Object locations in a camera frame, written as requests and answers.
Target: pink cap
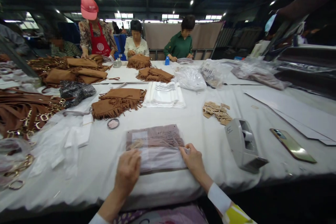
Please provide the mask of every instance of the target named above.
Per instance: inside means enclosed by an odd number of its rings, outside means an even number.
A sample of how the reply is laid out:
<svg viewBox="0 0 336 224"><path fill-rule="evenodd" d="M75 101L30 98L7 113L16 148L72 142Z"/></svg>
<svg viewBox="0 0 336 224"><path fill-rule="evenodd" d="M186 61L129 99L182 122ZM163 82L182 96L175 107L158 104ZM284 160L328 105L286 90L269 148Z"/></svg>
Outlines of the pink cap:
<svg viewBox="0 0 336 224"><path fill-rule="evenodd" d="M80 9L82 16L88 20L95 20L99 11L98 5L94 0L81 0Z"/></svg>

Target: smartphone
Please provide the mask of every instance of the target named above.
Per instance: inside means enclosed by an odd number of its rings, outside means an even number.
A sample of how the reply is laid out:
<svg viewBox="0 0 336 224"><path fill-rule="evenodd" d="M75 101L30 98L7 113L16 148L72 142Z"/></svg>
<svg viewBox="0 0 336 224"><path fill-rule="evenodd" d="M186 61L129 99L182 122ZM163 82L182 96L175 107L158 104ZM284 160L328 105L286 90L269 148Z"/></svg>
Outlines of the smartphone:
<svg viewBox="0 0 336 224"><path fill-rule="evenodd" d="M301 147L286 131L279 129L270 129L275 137L285 146L289 153L297 160L308 163L317 163L316 160L310 156L305 149Z"/></svg>

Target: red apron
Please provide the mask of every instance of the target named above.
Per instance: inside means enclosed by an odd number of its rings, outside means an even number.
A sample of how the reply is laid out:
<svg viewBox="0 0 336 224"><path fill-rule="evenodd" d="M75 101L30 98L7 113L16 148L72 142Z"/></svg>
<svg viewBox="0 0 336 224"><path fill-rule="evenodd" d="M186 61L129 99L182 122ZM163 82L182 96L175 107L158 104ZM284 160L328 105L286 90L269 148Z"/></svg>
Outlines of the red apron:
<svg viewBox="0 0 336 224"><path fill-rule="evenodd" d="M91 43L92 43L92 54L99 54L99 55L104 55L104 56L109 56L111 52L111 48L108 45L103 31L102 27L100 26L98 22L98 26L100 29L100 36L99 37L94 37L93 35L93 29L92 29L92 24L90 23L90 32L91 32Z"/></svg>

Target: green shirt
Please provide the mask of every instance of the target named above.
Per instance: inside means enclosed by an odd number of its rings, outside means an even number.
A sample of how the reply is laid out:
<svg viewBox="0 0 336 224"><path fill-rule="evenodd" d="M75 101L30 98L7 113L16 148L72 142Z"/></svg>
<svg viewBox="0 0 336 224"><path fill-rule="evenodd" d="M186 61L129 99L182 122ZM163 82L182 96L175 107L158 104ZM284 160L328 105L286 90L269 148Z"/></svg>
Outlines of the green shirt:
<svg viewBox="0 0 336 224"><path fill-rule="evenodd" d="M82 53L78 47L69 41L64 41L64 49L60 50L59 47L51 44L51 56L52 57L64 57L64 56L81 56Z"/></svg>
<svg viewBox="0 0 336 224"><path fill-rule="evenodd" d="M186 58L188 54L191 54L193 49L193 39L191 36L188 36L186 39L183 38L181 32L179 31L174 35L168 44L164 47L164 55L167 57L168 54L171 54L176 58Z"/></svg>

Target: sequined fabric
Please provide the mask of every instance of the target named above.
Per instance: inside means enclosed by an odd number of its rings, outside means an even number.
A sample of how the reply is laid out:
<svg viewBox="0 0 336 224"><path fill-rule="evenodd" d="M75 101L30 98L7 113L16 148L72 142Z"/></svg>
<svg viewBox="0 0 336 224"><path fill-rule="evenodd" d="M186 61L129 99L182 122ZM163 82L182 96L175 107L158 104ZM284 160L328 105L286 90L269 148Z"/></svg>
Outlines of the sequined fabric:
<svg viewBox="0 0 336 224"><path fill-rule="evenodd" d="M91 84L84 84L79 82L61 81L61 88L59 92L61 98L69 99L65 102L65 108L77 106L82 100L94 95L96 93L95 88Z"/></svg>

